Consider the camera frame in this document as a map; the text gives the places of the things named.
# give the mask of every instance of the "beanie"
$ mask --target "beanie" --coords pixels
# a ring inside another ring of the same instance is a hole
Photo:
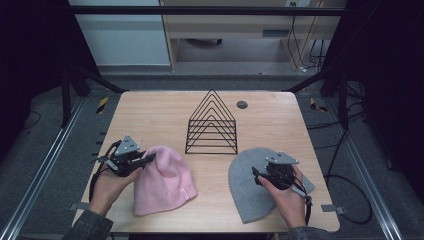
[[[185,159],[167,146],[153,146],[143,157],[156,154],[134,182],[134,214],[144,216],[173,210],[197,196]]]

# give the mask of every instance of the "wall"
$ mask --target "wall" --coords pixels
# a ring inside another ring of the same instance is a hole
[[[69,3],[91,6],[159,5],[157,0],[69,0]],[[101,72],[170,65],[161,16],[77,15],[77,19]]]

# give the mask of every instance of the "black strap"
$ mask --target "black strap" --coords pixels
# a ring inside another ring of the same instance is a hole
[[[311,217],[311,208],[312,208],[312,197],[311,196],[305,196],[305,204],[306,204],[306,215],[305,215],[305,222],[306,226],[309,223],[309,218]]]

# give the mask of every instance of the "black metal pole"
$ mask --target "black metal pole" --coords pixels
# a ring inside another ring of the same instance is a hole
[[[214,7],[214,6],[47,6],[47,10],[74,14],[110,15],[268,15],[343,16],[362,11],[309,7]]]

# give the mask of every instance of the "black wire pyramid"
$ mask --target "black wire pyramid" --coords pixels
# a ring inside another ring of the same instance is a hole
[[[185,153],[238,153],[236,120],[213,89],[188,120]]]

